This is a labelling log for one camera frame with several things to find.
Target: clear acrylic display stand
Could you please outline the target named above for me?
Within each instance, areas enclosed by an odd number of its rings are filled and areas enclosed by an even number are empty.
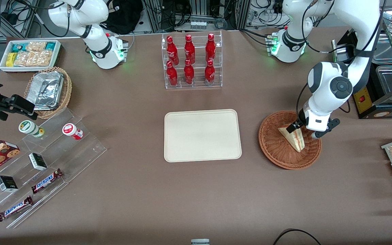
[[[205,46],[207,45],[208,41],[208,34],[214,34],[214,42],[216,43],[216,57],[213,61],[213,67],[215,68],[216,72],[214,73],[214,83],[211,86],[205,84],[205,67],[207,67],[207,61],[205,60]],[[193,64],[193,68],[195,71],[195,78],[192,85],[188,85],[185,82],[184,76],[184,67],[185,67],[185,36],[181,36],[180,34],[175,33],[167,33],[162,34],[161,40],[161,51],[163,56],[163,70],[164,70],[164,81],[166,85],[166,89],[169,88],[210,88],[210,87],[222,87],[223,85],[223,76],[222,76],[222,32],[221,31],[201,31],[201,32],[194,32],[191,33],[192,41],[195,45],[195,52],[196,52],[196,62]],[[167,42],[166,37],[172,36],[173,42],[178,48],[178,57],[179,57],[179,64],[175,66],[176,72],[178,73],[178,85],[176,87],[172,87],[168,81],[167,77],[167,66],[166,62],[168,61],[167,56]]]
[[[73,123],[83,131],[84,135],[79,141],[62,134],[61,129],[67,123]],[[107,150],[82,124],[81,118],[74,116],[67,108],[40,126],[45,129],[45,134],[40,138],[27,135],[17,143],[21,151],[17,158],[0,167],[0,175],[13,177],[19,188],[14,193],[0,189],[0,212],[25,200],[29,195],[34,203],[2,221],[7,228],[17,227]],[[32,152],[42,155],[48,166],[46,170],[38,171],[33,168],[28,157]],[[64,175],[33,194],[31,187],[57,169]]]

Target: red bottle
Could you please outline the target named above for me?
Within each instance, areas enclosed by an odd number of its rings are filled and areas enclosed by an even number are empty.
[[[178,74],[176,73],[176,69],[173,67],[173,63],[171,61],[167,61],[167,77],[169,79],[170,86],[176,87],[178,85]]]
[[[167,55],[169,57],[169,60],[171,60],[174,65],[178,65],[179,64],[178,49],[176,48],[176,45],[173,43],[172,36],[168,36],[166,40],[167,40]]]
[[[192,42],[190,34],[185,35],[185,58],[189,59],[192,64],[196,62],[195,45]]]
[[[185,74],[185,82],[188,85],[192,85],[193,79],[195,77],[195,70],[193,69],[192,63],[189,59],[185,60],[184,74]]]
[[[207,46],[205,46],[205,60],[214,60],[216,57],[216,44],[214,43],[214,34],[208,34]]]
[[[213,60],[207,62],[207,67],[205,67],[205,84],[211,86],[214,83],[214,72],[216,70],[213,67]]]

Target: round wicker basket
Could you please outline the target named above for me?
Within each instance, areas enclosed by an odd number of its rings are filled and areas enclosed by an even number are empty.
[[[302,127],[305,148],[301,152],[296,150],[282,136],[278,128],[290,124],[297,119],[297,114],[291,111],[275,112],[261,124],[258,133],[261,149],[267,158],[277,166],[286,169],[303,169],[311,166],[322,150],[321,139],[313,139],[312,131]]]
[[[70,100],[70,93],[72,92],[72,81],[70,80],[70,77],[67,75],[67,73],[63,69],[61,69],[59,67],[53,67],[53,68],[48,68],[48,69],[39,71],[39,73],[46,73],[46,72],[51,72],[51,71],[58,71],[64,75],[63,88],[61,89],[59,107],[56,110],[35,111],[38,114],[39,118],[42,118],[42,119],[48,119],[48,118],[52,117],[55,113],[57,113],[59,110],[62,110],[65,107],[67,107],[67,104],[69,104],[69,100]],[[30,79],[30,82],[28,83],[27,88],[26,88],[25,92],[23,93],[24,98],[26,98],[28,95],[28,91],[30,90],[30,86],[31,86],[31,82],[33,81],[33,77]]]

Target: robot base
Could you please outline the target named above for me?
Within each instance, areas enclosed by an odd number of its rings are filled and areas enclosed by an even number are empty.
[[[121,62],[126,62],[126,56],[128,54],[128,42],[123,42],[123,40],[116,37],[109,37],[112,41],[112,48],[105,55],[105,57],[99,59],[90,52],[93,61],[102,69],[111,69]]]
[[[267,47],[267,54],[269,56],[274,56],[280,61],[285,63],[292,63],[299,59],[299,57],[305,52],[305,46],[300,50],[291,51],[288,46],[286,46],[282,41],[282,35],[285,30],[280,30],[279,32],[274,32],[270,37],[266,37],[266,44],[273,45],[273,47]]]

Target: table surface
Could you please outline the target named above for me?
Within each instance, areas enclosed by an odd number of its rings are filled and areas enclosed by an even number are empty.
[[[346,30],[315,28],[310,41],[329,50]],[[261,151],[258,128],[271,113],[294,110],[309,70],[331,56],[307,48],[285,64],[241,32],[223,36],[224,86],[193,91],[165,89],[159,34],[136,36],[128,62],[111,70],[92,62],[81,39],[60,39],[58,65],[73,82],[69,108],[109,150],[19,227],[0,223],[0,245],[271,244],[287,228],[322,244],[392,244],[392,169],[380,148],[392,142],[392,119],[359,120],[354,105],[350,114],[337,110],[342,123],[322,138],[320,158],[281,169]],[[30,77],[1,72],[1,93],[22,95]],[[241,158],[166,162],[166,113],[216,109],[237,111]],[[24,137],[23,119],[0,121],[0,140]],[[313,243],[289,233],[278,244]]]

